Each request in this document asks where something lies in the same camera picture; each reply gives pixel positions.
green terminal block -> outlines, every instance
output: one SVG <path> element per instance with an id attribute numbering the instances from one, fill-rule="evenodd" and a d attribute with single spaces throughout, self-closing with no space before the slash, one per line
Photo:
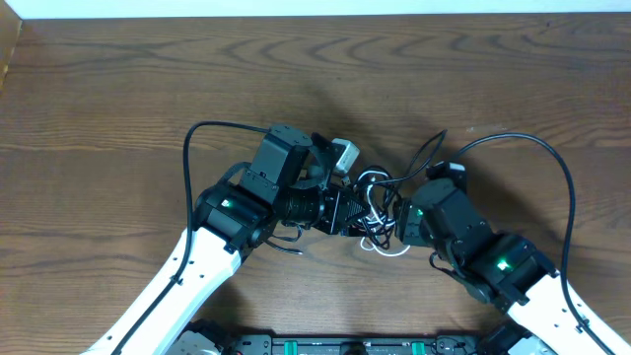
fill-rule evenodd
<path id="1" fill-rule="evenodd" d="M 412 343 L 412 355 L 425 355 L 425 343 L 423 342 L 413 342 Z"/>
<path id="2" fill-rule="evenodd" d="M 298 355 L 298 341 L 285 341 L 285 355 Z"/>

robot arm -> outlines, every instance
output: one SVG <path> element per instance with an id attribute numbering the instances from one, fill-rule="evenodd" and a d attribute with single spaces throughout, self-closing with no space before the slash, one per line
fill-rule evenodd
<path id="1" fill-rule="evenodd" d="M 351 142 L 328 141 L 316 133 L 309 137 L 286 125 L 263 131 L 252 163 L 232 166 L 197 199 L 190 254 L 185 255 L 184 230 L 162 269 L 87 354 L 164 354 L 255 248 L 267 243 L 295 251 L 269 241 L 279 222 L 336 235 L 368 214 L 369 206 L 350 188 L 331 182 L 333 173 L 346 174 L 357 158 L 359 150 Z M 314 159 L 301 177 L 309 153 Z M 239 183 L 231 183 L 239 171 Z"/>
<path id="2" fill-rule="evenodd" d="M 476 300 L 506 313 L 557 354 L 604 353 L 588 330 L 614 354 L 631 354 L 631 346 L 568 285 L 571 300 L 589 329 L 577 325 L 563 295 L 559 271 L 532 242 L 514 233 L 491 230 L 466 196 L 463 166 L 441 163 L 427 175 L 430 181 L 400 208 L 399 226 L 403 227 L 397 236 L 404 244 L 434 249 L 433 267 L 438 268 L 436 256 L 448 262 L 452 270 L 438 269 L 462 284 Z M 508 353 L 533 351 L 518 351 L 523 344 L 516 346 Z M 490 353 L 498 352 L 492 348 Z"/>
<path id="3" fill-rule="evenodd" d="M 184 253 L 184 231 L 165 265 L 125 314 L 85 354 L 111 354 L 132 325 L 171 281 Z M 124 354 L 163 354 L 206 299 L 241 266 L 238 252 L 205 228 L 193 233 L 189 265 L 181 281 L 140 324 L 123 347 Z"/>

wire bundle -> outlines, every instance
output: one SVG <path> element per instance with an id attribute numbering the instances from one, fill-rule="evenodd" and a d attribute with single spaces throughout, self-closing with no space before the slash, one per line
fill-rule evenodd
<path id="1" fill-rule="evenodd" d="M 412 157 L 403 177 L 393 178 L 386 169 L 380 166 L 367 167 L 359 174 L 352 187 L 360 197 L 366 199 L 371 207 L 371 214 L 358 220 L 353 226 L 351 226 L 350 229 L 354 230 L 358 235 L 363 236 L 360 242 L 360 247 L 363 250 L 374 250 L 383 256 L 401 256 L 410 249 L 410 246 L 406 246 L 403 250 L 398 252 L 385 252 L 385 250 L 390 248 L 390 237 L 392 236 L 392 233 L 396 232 L 397 227 L 396 213 L 394 208 L 390 207 L 396 206 L 397 202 L 401 201 L 402 198 L 399 194 L 399 190 L 402 183 L 408 179 L 414 178 L 431 164 L 434 156 L 441 148 L 446 135 L 447 129 L 441 131 L 425 142 L 421 148 L 416 151 L 414 157 Z M 418 158 L 435 140 L 438 140 L 438 142 L 432 152 L 425 159 L 423 164 L 411 173 Z M 373 190 L 375 187 L 384 189 L 381 203 L 374 201 Z M 367 247 L 366 239 L 370 241 L 370 245 Z"/>

wood grain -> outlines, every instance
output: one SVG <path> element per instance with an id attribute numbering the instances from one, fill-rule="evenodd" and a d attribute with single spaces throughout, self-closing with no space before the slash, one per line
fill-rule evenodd
<path id="1" fill-rule="evenodd" d="M 631 341 L 629 20 L 27 22 L 0 98 L 0 352 L 80 352 L 122 315 L 184 226 L 181 142 L 208 118 L 344 137 L 362 149 L 358 165 L 396 175 L 443 128 L 444 157 L 490 133 L 539 135 L 577 186 L 571 282 Z M 259 139 L 196 133 L 194 193 L 250 160 Z M 547 153 L 497 142 L 464 162 L 480 211 L 558 261 L 567 189 Z M 500 320 L 432 270 L 427 249 L 384 258 L 317 233 L 298 247 L 306 254 L 259 248 L 199 316 L 302 334 L 487 330 Z"/>

black cable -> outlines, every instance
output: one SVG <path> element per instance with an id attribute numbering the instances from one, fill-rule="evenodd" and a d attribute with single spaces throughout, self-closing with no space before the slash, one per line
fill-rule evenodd
<path id="1" fill-rule="evenodd" d="M 417 174 L 422 172 L 423 169 L 425 169 L 428 164 L 430 164 L 430 162 L 432 161 L 432 159 L 434 158 L 434 156 L 436 155 L 438 150 L 443 145 L 443 141 L 445 140 L 445 136 L 447 136 L 447 129 L 444 129 L 439 134 L 435 135 L 434 137 L 430 138 L 430 140 L 425 142 L 424 145 L 429 145 L 430 143 L 432 143 L 433 141 L 438 139 L 438 142 L 436 143 L 436 146 L 434 147 L 434 150 L 432 151 L 432 153 L 430 153 L 430 156 L 425 160 L 425 162 L 423 162 L 423 164 L 420 167 L 418 167 L 411 174 L 406 175 L 404 177 L 395 177 L 395 178 L 390 178 L 390 179 L 369 181 L 369 182 L 367 182 L 365 184 L 360 185 L 359 189 L 363 189 L 363 188 L 367 187 L 368 185 L 372 185 L 372 184 L 379 184 L 379 185 L 381 185 L 381 184 L 387 184 L 387 183 L 393 183 L 393 182 L 406 181 L 408 179 L 414 178 Z"/>
<path id="2" fill-rule="evenodd" d="M 386 238 L 385 241 L 380 242 L 379 240 L 377 240 L 377 236 L 375 235 L 375 233 L 373 233 L 373 230 L 366 223 L 366 219 L 362 218 L 362 223 L 364 224 L 364 230 L 366 231 L 366 234 L 368 235 L 368 239 L 371 240 L 371 243 L 373 244 L 373 246 L 377 246 L 383 250 L 388 250 L 390 248 L 389 238 Z"/>
<path id="3" fill-rule="evenodd" d="M 464 273 L 462 272 L 462 269 L 460 269 L 460 265 L 457 263 L 456 256 L 454 255 L 454 239 L 449 239 L 449 241 L 447 242 L 447 245 L 445 246 L 445 249 L 447 250 L 447 256 L 449 257 L 449 263 L 454 268 L 454 271 L 462 279 L 465 279 L 466 276 L 464 276 Z"/>
<path id="4" fill-rule="evenodd" d="M 438 256 L 438 252 L 437 251 L 432 252 L 432 254 L 430 255 L 430 266 L 432 266 L 433 268 L 445 273 L 449 277 L 454 277 L 454 274 L 453 274 L 453 272 L 451 270 L 446 269 L 445 267 L 436 266 L 436 264 L 434 263 L 434 259 L 436 258 L 436 256 Z"/>
<path id="5" fill-rule="evenodd" d="M 421 156 L 421 154 L 423 153 L 423 151 L 425 151 L 425 149 L 434 141 L 436 140 L 436 138 L 440 135 L 447 135 L 447 129 L 444 129 L 443 131 L 441 131 L 439 134 L 435 135 L 434 137 L 430 138 L 427 142 L 423 143 L 423 145 L 421 146 L 421 148 L 419 148 L 416 153 L 414 154 L 414 157 L 412 157 L 412 160 L 410 161 L 410 164 L 407 166 L 407 169 L 405 170 L 405 173 L 403 173 L 404 176 L 407 176 L 408 174 L 410 174 L 410 172 L 412 171 L 412 168 L 414 167 L 414 164 L 416 163 L 416 161 L 418 160 L 418 157 Z M 427 157 L 427 159 L 425 159 L 425 162 L 423 162 L 423 164 L 421 164 L 421 167 L 418 169 L 418 171 L 422 171 L 423 169 L 425 169 L 427 166 L 430 165 L 430 163 L 432 163 L 432 160 L 434 159 L 434 156 L 436 155 L 436 153 L 438 152 L 438 149 L 440 148 L 440 145 L 443 143 L 443 140 L 441 140 L 438 144 L 437 144 L 437 148 L 434 149 L 434 151 L 432 151 L 432 153 Z M 394 191 L 396 193 L 398 193 L 398 191 L 401 189 L 401 185 L 403 184 L 403 181 L 399 181 L 395 186 L 394 186 Z M 384 206 L 387 208 L 388 206 L 390 206 L 390 204 L 392 203 L 392 195 L 384 202 Z"/>
<path id="6" fill-rule="evenodd" d="M 295 243 L 298 241 L 300 237 L 303 236 L 303 227 L 299 224 L 296 224 L 294 227 L 296 227 L 296 229 L 298 230 L 298 235 L 296 237 L 278 237 L 278 236 L 274 236 L 273 234 L 271 237 L 276 238 L 277 240 L 280 240 L 280 241 Z"/>
<path id="7" fill-rule="evenodd" d="M 563 174 L 565 175 L 565 180 L 568 184 L 568 191 L 570 194 L 570 210 L 568 213 L 568 224 L 565 230 L 565 240 L 563 241 L 563 251 L 561 255 L 561 289 L 563 290 L 563 297 L 565 298 L 565 302 L 568 304 L 568 309 L 572 313 L 572 316 L 576 319 L 579 324 L 579 327 L 582 328 L 591 338 L 592 340 L 604 351 L 605 354 L 612 355 L 613 352 L 609 349 L 602 340 L 590 329 L 588 321 L 581 318 L 579 312 L 574 307 L 574 303 L 572 302 L 572 298 L 570 297 L 570 291 L 568 289 L 568 261 L 570 257 L 570 243 L 572 240 L 572 228 L 574 226 L 574 215 L 576 213 L 576 195 L 574 191 L 574 183 L 572 181 L 572 175 L 570 174 L 570 170 L 568 169 L 565 161 L 561 156 L 544 140 L 535 137 L 530 134 L 525 133 L 516 133 L 516 132 L 508 132 L 508 133 L 500 133 L 493 134 L 488 137 L 480 138 L 476 141 L 473 141 L 464 147 L 462 147 L 457 153 L 452 157 L 452 161 L 458 159 L 462 154 L 466 153 L 469 149 L 488 141 L 492 141 L 495 139 L 502 138 L 522 138 L 538 143 L 543 148 L 545 148 L 551 155 L 556 159 L 559 163 L 559 166 L 563 170 Z"/>
<path id="8" fill-rule="evenodd" d="M 134 334 L 134 332 L 140 327 L 142 322 L 151 314 L 151 312 L 158 307 L 158 304 L 167 296 L 169 291 L 174 287 L 175 284 L 180 282 L 180 276 L 184 272 L 186 265 L 188 264 L 188 259 L 190 258 L 190 249 L 192 246 L 193 240 L 193 197 L 192 191 L 190 187 L 190 171 L 188 166 L 188 146 L 190 145 L 190 138 L 193 136 L 193 132 L 195 129 L 201 126 L 226 126 L 226 127 L 234 127 L 240 129 L 246 129 L 254 132 L 267 133 L 269 129 L 258 128 L 249 126 L 246 124 L 232 123 L 232 122 L 222 122 L 222 121 L 202 121 L 193 124 L 190 129 L 188 129 L 188 133 L 186 134 L 186 138 L 184 138 L 184 146 L 182 149 L 182 165 L 184 169 L 184 189 L 186 193 L 186 246 L 184 247 L 184 255 L 181 260 L 181 264 L 179 268 L 175 272 L 175 274 L 171 277 L 171 281 L 167 284 L 165 289 L 156 297 L 154 302 L 145 310 L 145 312 L 140 316 L 140 318 L 127 330 L 127 333 L 122 337 L 118 345 L 111 352 L 111 355 L 119 355 L 122 352 L 122 348 L 125 346 L 129 338 Z"/>
<path id="9" fill-rule="evenodd" d="M 270 240 L 265 240 L 264 243 L 267 244 L 268 246 L 272 247 L 273 249 L 278 250 L 278 251 L 287 252 L 287 253 L 290 253 L 290 254 L 293 254 L 293 255 L 302 255 L 303 254 L 303 252 L 301 250 L 299 250 L 299 249 L 296 249 L 296 248 L 284 248 L 284 247 L 281 247 L 281 246 L 275 244 L 274 242 L 272 242 Z"/>

